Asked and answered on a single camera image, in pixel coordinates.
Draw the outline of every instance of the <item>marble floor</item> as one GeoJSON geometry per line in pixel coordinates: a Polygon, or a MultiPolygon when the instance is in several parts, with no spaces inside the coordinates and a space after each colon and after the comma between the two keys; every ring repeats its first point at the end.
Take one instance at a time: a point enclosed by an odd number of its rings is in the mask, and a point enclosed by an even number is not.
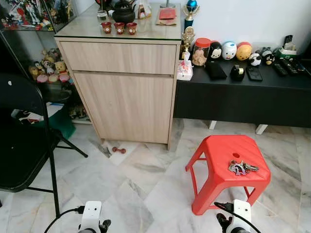
{"type": "MultiPolygon", "coordinates": [[[[269,126],[255,135],[255,125],[174,119],[173,146],[105,141],[102,145],[90,125],[76,125],[70,140],[89,154],[56,149],[55,165],[62,212],[88,200],[103,203],[101,221],[111,219],[109,233],[221,233],[216,214],[191,212],[194,198],[185,165],[202,139],[212,134],[246,134],[255,139],[271,170],[270,185],[252,207],[252,222],[262,233],[311,233],[311,131],[269,126]],[[125,148],[126,154],[111,148],[125,148]]],[[[199,188],[207,166],[194,170],[199,188]]],[[[31,186],[51,188],[46,163],[31,186]]],[[[243,189],[231,188],[218,201],[245,200],[243,189]]],[[[52,194],[24,190],[0,192],[0,233],[42,233],[54,219],[52,194]]],[[[81,215],[68,213],[50,233],[77,233],[81,215]]]]}

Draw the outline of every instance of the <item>black cable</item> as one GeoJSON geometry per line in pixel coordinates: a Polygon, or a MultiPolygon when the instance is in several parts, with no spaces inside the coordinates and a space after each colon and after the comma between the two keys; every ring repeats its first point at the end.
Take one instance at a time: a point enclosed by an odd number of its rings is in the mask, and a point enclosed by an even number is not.
{"type": "Polygon", "coordinates": [[[74,212],[74,211],[78,212],[79,214],[83,214],[84,206],[79,206],[78,208],[66,210],[65,212],[61,213],[59,216],[57,216],[57,217],[50,223],[50,225],[47,227],[47,229],[44,231],[44,233],[47,233],[48,230],[50,229],[50,227],[51,227],[61,216],[63,216],[63,215],[66,214],[66,213],[74,212]]]}
{"type": "Polygon", "coordinates": [[[238,218],[242,219],[244,222],[246,222],[248,225],[250,225],[256,232],[261,233],[252,223],[247,221],[245,218],[243,218],[242,216],[234,213],[233,211],[227,210],[225,207],[223,207],[223,205],[225,205],[225,204],[222,204],[222,203],[219,203],[219,202],[214,202],[214,205],[216,205],[219,209],[222,209],[222,210],[224,210],[224,211],[234,215],[235,217],[238,217],[238,218]]]}

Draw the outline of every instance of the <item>small red dumbbell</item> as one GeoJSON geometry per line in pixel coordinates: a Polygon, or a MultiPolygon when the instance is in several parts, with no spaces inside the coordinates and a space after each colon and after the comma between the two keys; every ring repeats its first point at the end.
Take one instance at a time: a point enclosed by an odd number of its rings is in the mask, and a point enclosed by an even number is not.
{"type": "Polygon", "coordinates": [[[118,148],[116,148],[116,147],[113,147],[113,148],[112,148],[112,151],[113,151],[113,152],[119,151],[119,152],[121,152],[121,154],[125,154],[125,153],[126,153],[126,149],[118,149],[118,148]]]}

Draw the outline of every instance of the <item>black wire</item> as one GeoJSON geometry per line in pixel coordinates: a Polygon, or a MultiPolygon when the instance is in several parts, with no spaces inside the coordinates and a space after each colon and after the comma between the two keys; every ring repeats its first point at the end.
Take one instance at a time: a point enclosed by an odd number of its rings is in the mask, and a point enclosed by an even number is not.
{"type": "Polygon", "coordinates": [[[66,213],[69,212],[73,212],[73,211],[77,211],[77,209],[71,209],[71,210],[66,210],[65,212],[61,213],[58,217],[56,217],[51,223],[50,225],[47,227],[47,229],[44,231],[44,233],[47,233],[49,228],[54,224],[54,222],[56,222],[61,216],[63,216],[66,213]]]}
{"type": "Polygon", "coordinates": [[[214,205],[216,205],[219,209],[222,209],[222,210],[224,210],[224,211],[226,211],[226,212],[228,212],[228,213],[234,215],[235,217],[238,217],[238,218],[242,219],[244,222],[246,222],[248,225],[250,225],[256,232],[261,233],[252,223],[250,223],[249,221],[247,221],[247,220],[246,220],[245,218],[243,218],[242,216],[240,216],[240,215],[238,215],[238,214],[236,214],[236,213],[234,213],[234,212],[232,212],[232,211],[230,211],[230,210],[227,210],[226,208],[224,208],[224,207],[222,206],[221,203],[219,203],[219,202],[214,202],[214,205]]]}

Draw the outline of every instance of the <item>cabinet drawer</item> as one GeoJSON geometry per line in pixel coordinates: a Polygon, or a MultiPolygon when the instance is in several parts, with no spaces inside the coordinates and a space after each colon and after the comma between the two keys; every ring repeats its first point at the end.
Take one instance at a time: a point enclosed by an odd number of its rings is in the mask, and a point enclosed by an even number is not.
{"type": "Polygon", "coordinates": [[[168,143],[173,78],[75,72],[101,138],[168,143]]]}
{"type": "Polygon", "coordinates": [[[174,74],[176,45],[61,42],[73,70],[174,74]]]}

